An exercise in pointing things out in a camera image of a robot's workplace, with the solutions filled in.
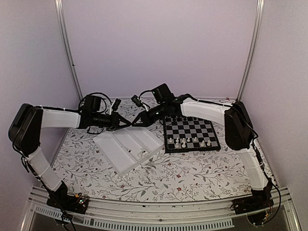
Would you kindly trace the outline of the white plastic tray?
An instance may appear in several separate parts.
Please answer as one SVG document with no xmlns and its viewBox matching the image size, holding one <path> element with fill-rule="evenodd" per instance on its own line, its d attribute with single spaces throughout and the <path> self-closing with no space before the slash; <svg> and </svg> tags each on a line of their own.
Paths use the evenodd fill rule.
<svg viewBox="0 0 308 231">
<path fill-rule="evenodd" d="M 106 131 L 93 138 L 108 163 L 122 177 L 161 151 L 164 142 L 147 128 Z"/>
</svg>

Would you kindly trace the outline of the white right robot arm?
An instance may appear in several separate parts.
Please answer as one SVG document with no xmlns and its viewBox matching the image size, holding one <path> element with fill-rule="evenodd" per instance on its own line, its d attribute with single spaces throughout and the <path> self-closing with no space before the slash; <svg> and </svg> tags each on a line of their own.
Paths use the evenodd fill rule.
<svg viewBox="0 0 308 231">
<path fill-rule="evenodd" d="M 226 105 L 200 100 L 188 93 L 175 96 L 165 83 L 150 92 L 158 105 L 140 112 L 132 122 L 134 127 L 148 127 L 171 115 L 196 117 L 223 125 L 225 143 L 237 151 L 250 178 L 254 195 L 249 198 L 249 206 L 259 210 L 267 203 L 266 193 L 270 193 L 273 184 L 266 176 L 263 161 L 255 147 L 257 134 L 243 102 Z"/>
</svg>

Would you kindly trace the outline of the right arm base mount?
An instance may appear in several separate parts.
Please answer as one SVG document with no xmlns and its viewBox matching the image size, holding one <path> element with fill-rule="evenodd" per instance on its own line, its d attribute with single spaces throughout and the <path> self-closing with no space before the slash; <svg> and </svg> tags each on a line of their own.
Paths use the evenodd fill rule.
<svg viewBox="0 0 308 231">
<path fill-rule="evenodd" d="M 248 221 L 254 226 L 264 225 L 274 205 L 270 191 L 271 187 L 261 191 L 252 189 L 251 196 L 232 200 L 230 210 L 234 211 L 236 215 L 255 212 L 248 215 Z"/>
</svg>

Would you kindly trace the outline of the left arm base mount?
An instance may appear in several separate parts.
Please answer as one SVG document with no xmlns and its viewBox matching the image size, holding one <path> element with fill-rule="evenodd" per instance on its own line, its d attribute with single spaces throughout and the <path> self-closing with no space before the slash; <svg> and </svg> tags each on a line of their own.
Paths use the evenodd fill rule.
<svg viewBox="0 0 308 231">
<path fill-rule="evenodd" d="M 57 190 L 52 191 L 48 187 L 46 187 L 46 190 L 49 194 L 47 200 L 48 206 L 79 214 L 86 214 L 89 204 L 88 196 L 84 196 L 82 193 L 69 195 L 68 188 L 63 181 Z"/>
</svg>

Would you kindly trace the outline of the black and silver chessboard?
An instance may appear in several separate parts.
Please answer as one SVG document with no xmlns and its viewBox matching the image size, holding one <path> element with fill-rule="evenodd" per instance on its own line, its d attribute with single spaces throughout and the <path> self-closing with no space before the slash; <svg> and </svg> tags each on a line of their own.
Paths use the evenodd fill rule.
<svg viewBox="0 0 308 231">
<path fill-rule="evenodd" d="M 166 122 L 163 119 L 163 130 L 165 140 L 165 152 L 166 153 L 185 153 L 192 151 L 219 151 L 221 149 L 217 135 L 215 133 L 213 124 L 211 121 L 201 119 L 197 121 L 180 121 L 180 122 Z M 182 148 L 182 139 L 190 137 L 191 141 L 186 142 L 186 148 Z M 198 138 L 198 142 L 194 142 L 194 137 Z M 168 139 L 172 138 L 173 143 L 169 143 Z M 179 138 L 180 146 L 175 147 L 175 140 Z M 200 147 L 200 143 L 204 141 L 205 146 Z M 206 143 L 211 141 L 211 146 L 207 146 Z"/>
</svg>

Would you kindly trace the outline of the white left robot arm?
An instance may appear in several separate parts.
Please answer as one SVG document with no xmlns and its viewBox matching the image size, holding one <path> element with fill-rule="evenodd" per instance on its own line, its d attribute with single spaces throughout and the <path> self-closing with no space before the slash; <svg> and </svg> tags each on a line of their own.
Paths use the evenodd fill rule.
<svg viewBox="0 0 308 231">
<path fill-rule="evenodd" d="M 110 103 L 110 107 L 100 111 L 101 100 L 105 94 L 94 92 L 86 95 L 76 110 L 33 106 L 24 103 L 20 106 L 10 128 L 8 136 L 13 149 L 18 152 L 27 170 L 31 170 L 50 193 L 53 201 L 61 208 L 71 205 L 71 197 L 67 195 L 67 186 L 55 174 L 41 148 L 41 131 L 44 128 L 105 128 L 114 131 L 129 127 L 131 123 L 116 110 L 120 99 Z"/>
</svg>

